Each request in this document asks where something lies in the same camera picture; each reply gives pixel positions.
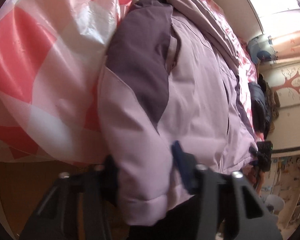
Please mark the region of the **person's right hand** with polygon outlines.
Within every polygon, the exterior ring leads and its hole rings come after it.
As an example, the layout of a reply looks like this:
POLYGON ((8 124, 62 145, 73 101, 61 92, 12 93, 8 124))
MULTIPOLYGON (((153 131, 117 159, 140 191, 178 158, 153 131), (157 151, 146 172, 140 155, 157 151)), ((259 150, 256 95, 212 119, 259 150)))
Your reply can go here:
POLYGON ((253 186, 256 186, 255 191, 260 196, 265 181, 265 173, 262 170, 257 171, 254 166, 248 164, 243 167, 243 174, 253 186))

